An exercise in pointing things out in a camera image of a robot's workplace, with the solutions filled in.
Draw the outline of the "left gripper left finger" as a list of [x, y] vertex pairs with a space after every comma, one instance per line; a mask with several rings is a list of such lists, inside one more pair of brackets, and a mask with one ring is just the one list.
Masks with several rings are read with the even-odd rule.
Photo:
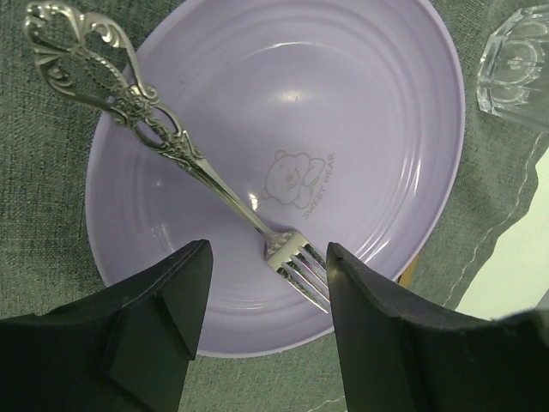
[[3, 319], [2, 410], [177, 410], [213, 263], [195, 240], [86, 298]]

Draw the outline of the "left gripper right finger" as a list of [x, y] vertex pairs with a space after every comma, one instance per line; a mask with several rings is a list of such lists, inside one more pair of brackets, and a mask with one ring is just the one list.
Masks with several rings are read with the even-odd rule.
[[454, 312], [337, 243], [327, 267], [348, 410], [547, 410], [547, 310], [492, 321]]

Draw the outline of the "yellow green knife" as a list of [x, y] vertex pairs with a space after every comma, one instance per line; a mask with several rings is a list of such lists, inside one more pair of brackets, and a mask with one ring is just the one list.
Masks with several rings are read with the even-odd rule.
[[406, 267], [406, 269], [401, 273], [401, 276], [398, 279], [398, 283], [403, 286], [404, 288], [408, 288], [413, 277], [413, 273], [416, 269], [417, 262], [419, 260], [419, 257], [416, 256], [410, 264]]

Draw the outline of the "grey cloth placemat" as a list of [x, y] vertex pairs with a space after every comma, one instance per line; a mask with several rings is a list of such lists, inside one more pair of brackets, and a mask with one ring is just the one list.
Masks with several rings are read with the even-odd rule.
[[[475, 80], [488, 36], [521, 1], [437, 1], [464, 75], [462, 162], [410, 288], [495, 318], [548, 289], [548, 136], [480, 112]], [[39, 78], [22, 32], [26, 4], [1, 4], [1, 314], [48, 312], [99, 291], [84, 184], [98, 114]], [[335, 339], [248, 359], [190, 364], [183, 411], [328, 411], [345, 404]]]

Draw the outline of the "purple plastic plate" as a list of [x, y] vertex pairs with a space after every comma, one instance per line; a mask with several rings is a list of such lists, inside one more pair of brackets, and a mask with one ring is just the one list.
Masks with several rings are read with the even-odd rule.
[[[433, 229], [464, 137], [455, 47], [428, 1], [187, 1], [139, 47], [146, 82], [271, 227], [395, 279]], [[200, 354], [273, 354], [332, 320], [264, 262], [262, 236], [103, 115], [87, 230], [107, 285], [195, 239], [214, 268]]]

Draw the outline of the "ornate silver fork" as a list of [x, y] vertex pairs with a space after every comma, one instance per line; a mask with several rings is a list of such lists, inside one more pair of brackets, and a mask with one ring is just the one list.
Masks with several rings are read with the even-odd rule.
[[134, 46], [112, 18], [59, 1], [32, 1], [23, 32], [51, 89], [110, 114], [142, 144], [208, 187], [264, 237], [263, 258], [271, 270], [312, 305], [330, 312], [324, 256], [300, 231], [268, 227], [220, 177], [177, 114], [145, 82]]

